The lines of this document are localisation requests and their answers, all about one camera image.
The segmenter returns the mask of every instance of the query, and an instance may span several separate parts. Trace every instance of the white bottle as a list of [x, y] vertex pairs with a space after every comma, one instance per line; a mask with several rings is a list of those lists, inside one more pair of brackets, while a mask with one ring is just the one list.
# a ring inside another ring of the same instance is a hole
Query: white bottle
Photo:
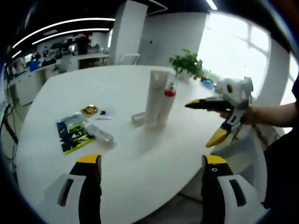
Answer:
[[166, 124], [176, 93], [176, 85], [173, 81], [169, 80], [164, 91], [163, 104], [158, 117], [158, 125]]

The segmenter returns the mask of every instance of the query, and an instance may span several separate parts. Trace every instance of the white wall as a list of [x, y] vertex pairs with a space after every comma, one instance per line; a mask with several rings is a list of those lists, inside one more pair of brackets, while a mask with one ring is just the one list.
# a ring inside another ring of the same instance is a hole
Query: white wall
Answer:
[[108, 36], [109, 33], [94, 32], [90, 36], [90, 40], [91, 40], [90, 45], [94, 47], [96, 44], [98, 44], [101, 48], [107, 48]]
[[138, 64], [170, 66], [169, 58], [181, 55], [182, 48], [197, 53], [205, 22], [205, 13], [174, 13], [146, 18]]
[[271, 41], [269, 68], [257, 105], [280, 105], [289, 77], [290, 54], [275, 40]]

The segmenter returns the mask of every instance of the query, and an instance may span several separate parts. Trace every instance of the office desk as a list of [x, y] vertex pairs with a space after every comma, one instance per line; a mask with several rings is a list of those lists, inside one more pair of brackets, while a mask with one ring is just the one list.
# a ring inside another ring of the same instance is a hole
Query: office desk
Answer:
[[[131, 115], [145, 110], [151, 70], [173, 71], [105, 66], [64, 73], [46, 82], [24, 120], [16, 154], [20, 190], [30, 205], [36, 208], [44, 190], [87, 154], [103, 155], [103, 224], [129, 224], [145, 217], [192, 179], [201, 167], [201, 156], [212, 150], [205, 147], [207, 140], [223, 119], [214, 112], [184, 107], [192, 99], [212, 96], [198, 80], [190, 80], [178, 84], [165, 129], [135, 128]], [[115, 147], [106, 151], [94, 141], [64, 155], [56, 122], [88, 104], [115, 110], [113, 120], [96, 120], [96, 115], [89, 119], [114, 136]]]
[[88, 68], [89, 66], [84, 66], [84, 62], [86, 59], [100, 59], [102, 60], [102, 63], [104, 62], [104, 59], [109, 58], [110, 56], [107, 54], [103, 53], [91, 53], [91, 54], [86, 54], [86, 55], [78, 55], [74, 57], [74, 60], [77, 60], [77, 69], [82, 69], [82, 68]]
[[[78, 55], [78, 56], [71, 56], [71, 61], [68, 66], [69, 71], [78, 70], [78, 62], [82, 59], [88, 58], [108, 58], [109, 55], [96, 53], [96, 54], [87, 54], [87, 55]], [[38, 92], [40, 91], [41, 87], [46, 83], [46, 81], [58, 75], [58, 71], [53, 71], [56, 65], [60, 65], [61, 59], [58, 59], [56, 63], [43, 66], [33, 72], [29, 70], [25, 73], [19, 75], [15, 79], [10, 81], [10, 85], [16, 84], [16, 95], [19, 98], [20, 104], [22, 106], [31, 103], [34, 98], [37, 96]]]

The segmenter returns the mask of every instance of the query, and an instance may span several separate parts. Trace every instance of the window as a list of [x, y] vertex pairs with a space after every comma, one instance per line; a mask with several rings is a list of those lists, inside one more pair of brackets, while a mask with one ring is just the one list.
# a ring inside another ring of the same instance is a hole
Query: window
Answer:
[[298, 63], [297, 63], [297, 60], [296, 58], [294, 57], [294, 55], [290, 54], [290, 67], [289, 67], [289, 70], [290, 70], [290, 76], [296, 80], [297, 79], [297, 76], [298, 76]]
[[112, 33], [113, 33], [113, 29], [111, 29], [110, 32], [109, 32], [109, 37], [108, 37], [108, 48], [110, 48], [110, 46], [111, 46]]
[[[292, 88], [298, 75], [298, 63], [294, 55], [290, 54], [290, 67], [289, 67], [289, 78], [285, 86], [285, 92], [280, 102], [280, 105], [290, 104], [296, 101], [292, 93]], [[289, 133], [292, 130], [291, 127], [284, 128], [285, 133]]]
[[265, 54], [256, 48], [249, 47], [244, 76], [251, 77], [254, 86], [252, 96], [255, 98], [259, 96], [262, 89], [268, 63]]
[[282, 100], [280, 102], [280, 105], [290, 104], [294, 103], [296, 101], [296, 98], [294, 97], [292, 93], [292, 87], [294, 85], [294, 82], [291, 79], [288, 79], [288, 82], [286, 83], [285, 92], [282, 97]]
[[220, 78], [251, 77], [257, 98], [270, 57], [269, 34], [247, 20], [223, 13], [209, 14], [199, 45], [203, 67]]
[[266, 52], [270, 49], [269, 35], [257, 26], [251, 28], [250, 42]]
[[208, 17], [207, 27], [242, 39], [248, 37], [248, 23], [227, 14], [211, 13]]

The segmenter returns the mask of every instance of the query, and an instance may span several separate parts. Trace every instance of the ceiling light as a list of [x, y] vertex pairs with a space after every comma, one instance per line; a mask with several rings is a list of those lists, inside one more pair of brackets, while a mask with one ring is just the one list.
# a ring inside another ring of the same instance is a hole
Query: ceiling light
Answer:
[[38, 41], [35, 41], [32, 43], [32, 45], [36, 44], [36, 43], [39, 43], [41, 41], [44, 41], [44, 40], [47, 40], [49, 38], [52, 38], [54, 36], [59, 36], [59, 35], [63, 35], [63, 34], [70, 34], [70, 33], [75, 33], [75, 32], [85, 32], [85, 31], [109, 31], [108, 28], [91, 28], [91, 29], [76, 29], [76, 30], [70, 30], [70, 31], [66, 31], [66, 32], [62, 32], [62, 33], [59, 33], [59, 34], [54, 34], [54, 35], [51, 35], [51, 36], [47, 36], [43, 39], [40, 39]]
[[212, 0], [206, 0], [206, 2], [209, 4], [211, 9], [217, 10], [217, 7], [216, 7], [215, 3]]
[[29, 34], [28, 36], [24, 37], [23, 39], [21, 39], [20, 41], [18, 41], [14, 46], [13, 48], [15, 48], [17, 45], [19, 45], [21, 42], [23, 42], [24, 40], [26, 40], [27, 38], [31, 37], [32, 35], [34, 34], [37, 34], [38, 32], [41, 32], [45, 29], [48, 29], [48, 28], [51, 28], [51, 27], [54, 27], [54, 26], [58, 26], [58, 25], [61, 25], [61, 24], [65, 24], [65, 23], [69, 23], [69, 22], [78, 22], [78, 21], [90, 21], [90, 20], [103, 20], [103, 21], [115, 21], [115, 19], [112, 19], [112, 18], [82, 18], [82, 19], [74, 19], [74, 20], [67, 20], [67, 21], [63, 21], [63, 22], [58, 22], [58, 23], [54, 23], [52, 25], [49, 25], [49, 26], [46, 26], [44, 28], [41, 28], [37, 31], [34, 31], [33, 33]]
[[22, 51], [21, 50], [19, 50], [17, 53], [15, 53], [11, 58], [14, 58], [14, 57], [16, 57], [19, 53], [21, 53]]

